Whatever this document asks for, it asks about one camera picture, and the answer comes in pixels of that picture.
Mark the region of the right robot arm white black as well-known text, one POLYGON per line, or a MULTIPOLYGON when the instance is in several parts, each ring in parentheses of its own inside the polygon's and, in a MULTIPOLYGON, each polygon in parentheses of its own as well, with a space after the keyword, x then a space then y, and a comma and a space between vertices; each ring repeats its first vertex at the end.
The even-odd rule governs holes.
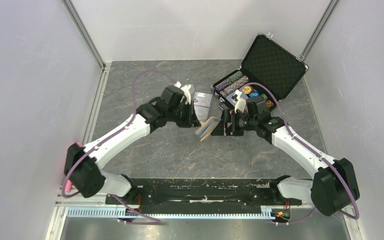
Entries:
POLYGON ((356 201, 360 192, 354 166, 348 159, 336 159, 302 139, 286 121, 271 115, 264 97, 243 99, 235 94, 233 99, 234 109, 223 110, 211 136, 240 137, 245 132, 255 132, 293 158, 311 177, 310 180, 289 175, 277 178, 268 191, 273 203, 296 199, 312 204, 325 216, 343 213, 346 206, 352 205, 354 214, 348 217, 359 218, 356 201))

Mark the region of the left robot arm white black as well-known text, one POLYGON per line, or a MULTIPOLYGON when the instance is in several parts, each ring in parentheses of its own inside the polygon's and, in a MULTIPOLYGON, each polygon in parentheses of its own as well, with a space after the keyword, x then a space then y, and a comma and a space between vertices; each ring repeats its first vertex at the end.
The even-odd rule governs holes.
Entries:
POLYGON ((62 189, 65 198, 78 194, 90 198, 96 194, 113 194, 125 204, 133 203, 137 190, 131 181, 122 174, 104 171, 104 167, 118 153, 137 140, 148 136, 158 128, 173 122, 179 128, 199 127, 195 114, 193 85, 177 82, 166 87, 161 96, 140 105, 122 124, 104 136, 85 145, 73 143, 67 149, 63 185, 68 182, 76 188, 75 193, 62 189))

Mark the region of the clear sleeve with credit cards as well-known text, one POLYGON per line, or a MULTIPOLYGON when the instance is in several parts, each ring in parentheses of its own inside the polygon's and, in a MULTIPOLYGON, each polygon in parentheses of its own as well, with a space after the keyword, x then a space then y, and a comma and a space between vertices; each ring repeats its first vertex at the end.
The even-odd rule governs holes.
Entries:
POLYGON ((210 115, 213 92, 209 87, 197 85, 193 95, 193 105, 197 119, 204 123, 210 115))

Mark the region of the yellow dealer button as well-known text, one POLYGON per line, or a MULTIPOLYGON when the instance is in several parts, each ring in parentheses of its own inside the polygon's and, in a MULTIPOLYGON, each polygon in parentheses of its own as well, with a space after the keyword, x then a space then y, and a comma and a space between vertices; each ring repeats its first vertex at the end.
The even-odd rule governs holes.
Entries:
POLYGON ((248 85, 248 86, 244 86, 241 91, 246 95, 248 95, 253 92, 253 88, 248 85))

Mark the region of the pink brown poker chip row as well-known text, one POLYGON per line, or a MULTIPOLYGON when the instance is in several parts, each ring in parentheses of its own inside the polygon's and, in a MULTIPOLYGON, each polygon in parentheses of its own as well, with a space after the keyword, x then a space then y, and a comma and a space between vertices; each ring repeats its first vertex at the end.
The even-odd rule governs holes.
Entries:
POLYGON ((249 78, 244 75, 242 76, 241 78, 239 78, 238 80, 236 80, 235 82, 233 82, 231 85, 227 86, 225 89, 223 89, 220 94, 223 96, 223 97, 227 97, 229 94, 235 92, 236 90, 238 90, 241 86, 247 84, 249 82, 249 78))

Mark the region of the purple green poker chip row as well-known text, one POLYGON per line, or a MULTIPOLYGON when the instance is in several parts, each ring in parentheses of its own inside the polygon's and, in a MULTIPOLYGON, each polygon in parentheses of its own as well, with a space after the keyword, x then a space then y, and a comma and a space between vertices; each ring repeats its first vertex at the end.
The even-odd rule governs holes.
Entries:
POLYGON ((222 90, 224 90, 225 88, 227 88, 228 86, 230 86, 231 84, 233 84, 235 81, 239 80, 240 78, 242 78, 244 76, 244 74, 241 72, 241 71, 237 71, 235 72, 234 74, 230 75, 229 77, 227 77, 225 80, 223 80, 222 82, 220 82, 219 84, 217 84, 214 88, 221 92, 222 90))

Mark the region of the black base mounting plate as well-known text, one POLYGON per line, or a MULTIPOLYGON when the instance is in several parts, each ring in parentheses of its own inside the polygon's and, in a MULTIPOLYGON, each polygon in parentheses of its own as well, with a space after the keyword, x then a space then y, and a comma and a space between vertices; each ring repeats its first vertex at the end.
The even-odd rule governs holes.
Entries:
POLYGON ((143 214, 257 214, 262 206, 300 206, 270 178, 132 178, 120 199, 143 214))

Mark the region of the black poker chip case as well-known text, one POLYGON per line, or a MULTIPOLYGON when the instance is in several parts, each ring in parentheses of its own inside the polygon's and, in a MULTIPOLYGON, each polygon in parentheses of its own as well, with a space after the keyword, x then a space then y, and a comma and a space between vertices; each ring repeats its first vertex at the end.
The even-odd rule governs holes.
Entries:
POLYGON ((237 71, 249 78, 250 83, 265 86, 278 101, 285 99, 302 79, 309 67, 298 57, 284 49, 265 34, 258 34, 241 62, 240 68, 229 73, 211 86, 221 102, 234 106, 215 86, 237 71))

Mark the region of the pink cylindrical object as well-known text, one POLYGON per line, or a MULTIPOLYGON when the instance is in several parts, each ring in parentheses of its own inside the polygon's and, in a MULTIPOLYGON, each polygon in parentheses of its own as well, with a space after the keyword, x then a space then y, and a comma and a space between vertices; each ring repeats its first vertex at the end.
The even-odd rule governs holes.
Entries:
POLYGON ((81 142, 73 143, 68 147, 65 165, 64 165, 64 174, 67 175, 73 165, 83 154, 83 144, 81 142))

